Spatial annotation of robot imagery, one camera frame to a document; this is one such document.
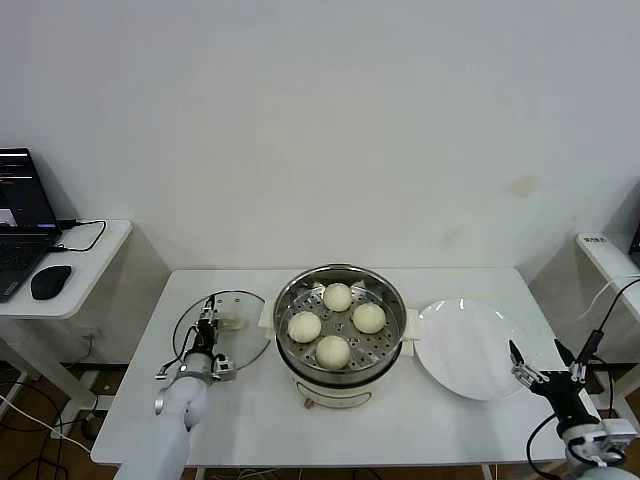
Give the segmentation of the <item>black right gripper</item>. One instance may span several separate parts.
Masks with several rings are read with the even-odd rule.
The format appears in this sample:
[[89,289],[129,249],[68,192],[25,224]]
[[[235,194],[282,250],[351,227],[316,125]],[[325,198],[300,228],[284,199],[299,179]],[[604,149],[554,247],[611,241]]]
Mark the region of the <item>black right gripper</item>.
[[554,340],[556,350],[569,371],[546,371],[546,380],[538,381],[537,373],[525,362],[513,340],[509,340],[511,373],[530,391],[545,398],[559,422],[559,426],[596,425],[599,419],[584,406],[580,393],[584,390],[586,365],[579,363],[573,353],[559,340]]

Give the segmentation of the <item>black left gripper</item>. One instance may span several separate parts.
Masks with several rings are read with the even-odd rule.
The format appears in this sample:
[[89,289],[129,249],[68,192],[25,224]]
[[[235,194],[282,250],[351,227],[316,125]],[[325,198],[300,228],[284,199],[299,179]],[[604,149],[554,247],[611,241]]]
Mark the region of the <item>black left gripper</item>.
[[217,330],[214,326],[217,318],[217,294],[211,294],[201,308],[197,334],[194,340],[194,351],[209,357],[214,357],[214,348],[217,342]]

